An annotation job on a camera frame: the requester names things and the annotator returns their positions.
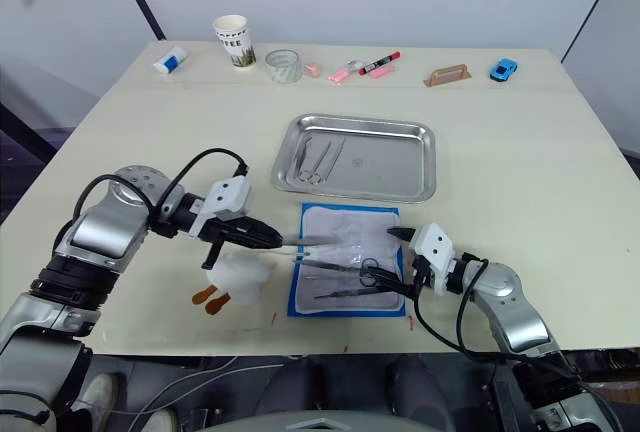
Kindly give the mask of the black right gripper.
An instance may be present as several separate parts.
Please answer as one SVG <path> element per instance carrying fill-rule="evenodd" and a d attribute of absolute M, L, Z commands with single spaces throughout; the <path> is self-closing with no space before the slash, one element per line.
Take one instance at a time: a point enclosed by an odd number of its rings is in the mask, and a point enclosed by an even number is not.
<path fill-rule="evenodd" d="M 390 227 L 387 233 L 397 239 L 410 242 L 414 236 L 411 227 Z M 422 255 L 415 255 L 411 264 L 413 283 L 405 284 L 395 273 L 386 270 L 371 270 L 370 276 L 375 280 L 374 287 L 378 292 L 394 292 L 410 300 L 418 298 L 424 287 L 431 287 L 431 263 Z"/>

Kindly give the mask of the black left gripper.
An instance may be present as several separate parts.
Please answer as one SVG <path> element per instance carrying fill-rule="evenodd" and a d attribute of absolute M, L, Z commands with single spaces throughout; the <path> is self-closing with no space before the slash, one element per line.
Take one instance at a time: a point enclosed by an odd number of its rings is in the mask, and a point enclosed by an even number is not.
<path fill-rule="evenodd" d="M 198 238 L 210 244 L 209 252 L 201 265 L 204 270 L 213 268 L 225 242 L 253 250 L 271 250 L 283 246 L 282 235 L 276 229 L 258 219 L 247 217 L 230 221 L 209 219 Z"/>

